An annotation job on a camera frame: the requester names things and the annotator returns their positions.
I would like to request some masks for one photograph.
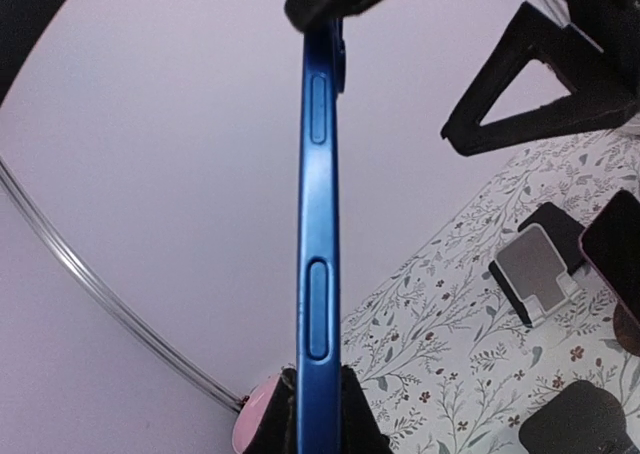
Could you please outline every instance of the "phone screen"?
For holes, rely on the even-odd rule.
[[[581,237],[587,260],[640,320],[640,202],[618,192]]]

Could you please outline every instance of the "table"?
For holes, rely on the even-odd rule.
[[[345,318],[343,361],[394,452],[526,452],[522,422],[576,379],[620,400],[640,445],[640,358],[615,340],[616,303],[598,276],[578,272],[575,302],[530,330],[487,271],[543,202],[588,224],[620,188],[638,195],[636,135],[638,118],[525,147]]]

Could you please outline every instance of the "printed leaf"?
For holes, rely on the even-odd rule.
[[[384,391],[387,392],[387,389],[389,389],[389,384],[387,384],[387,378],[386,377],[379,377],[377,379],[378,381],[378,387]]]
[[[489,431],[487,431],[487,432],[483,432],[483,433],[482,433],[482,434],[480,434],[479,436],[474,437],[473,439],[471,439],[471,440],[469,441],[469,444],[467,444],[467,447],[473,447],[475,444],[477,444],[478,442],[480,442],[480,440],[481,440],[484,436],[486,436],[487,434],[489,434]]]
[[[604,345],[609,349],[613,349],[617,352],[622,352],[622,346],[615,339],[603,339],[602,342],[604,342]]]
[[[629,392],[633,392],[640,383],[640,364],[638,364],[631,375],[631,384],[629,384]]]
[[[476,342],[478,339],[480,339],[480,336],[482,335],[483,330],[484,330],[484,325],[480,326],[480,329],[478,329],[478,333],[476,334],[476,337],[473,338],[473,342]]]
[[[438,441],[438,446],[440,446],[440,448],[438,449],[438,454],[451,454],[451,451],[443,442]]]
[[[542,356],[542,347],[536,346],[531,349],[533,353],[533,361],[531,361],[531,367],[535,366],[538,362],[540,362],[540,357]]]

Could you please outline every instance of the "printed flower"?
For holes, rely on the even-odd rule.
[[[562,380],[562,376],[556,376],[553,382],[551,383],[551,386],[554,389],[562,389],[562,386],[564,386],[564,381]]]
[[[582,359],[584,349],[582,348],[582,346],[576,346],[571,349],[571,351],[569,351],[569,354],[571,354],[571,362],[576,362],[578,359]]]

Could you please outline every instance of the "triangular hole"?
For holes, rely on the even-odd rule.
[[[538,109],[569,94],[553,71],[534,59],[504,90],[480,125]]]

